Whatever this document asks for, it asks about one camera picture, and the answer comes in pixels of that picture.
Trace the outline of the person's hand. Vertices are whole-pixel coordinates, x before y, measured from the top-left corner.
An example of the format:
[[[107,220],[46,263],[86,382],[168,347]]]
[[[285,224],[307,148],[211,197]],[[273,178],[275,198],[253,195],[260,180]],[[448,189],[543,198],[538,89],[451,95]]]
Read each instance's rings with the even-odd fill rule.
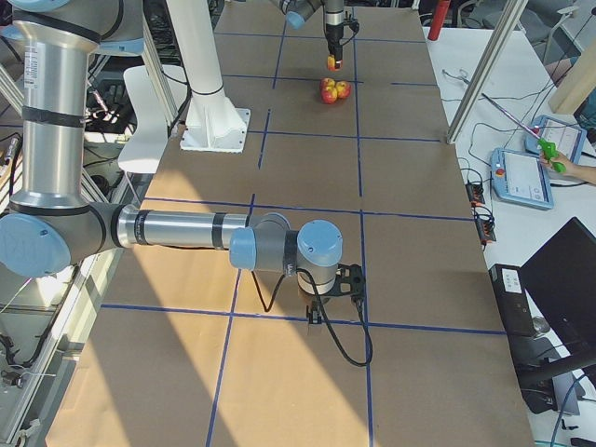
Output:
[[[564,155],[557,155],[551,158],[546,158],[544,154],[540,156],[540,163],[556,173],[563,176],[576,177],[577,176],[577,165],[570,161]]]

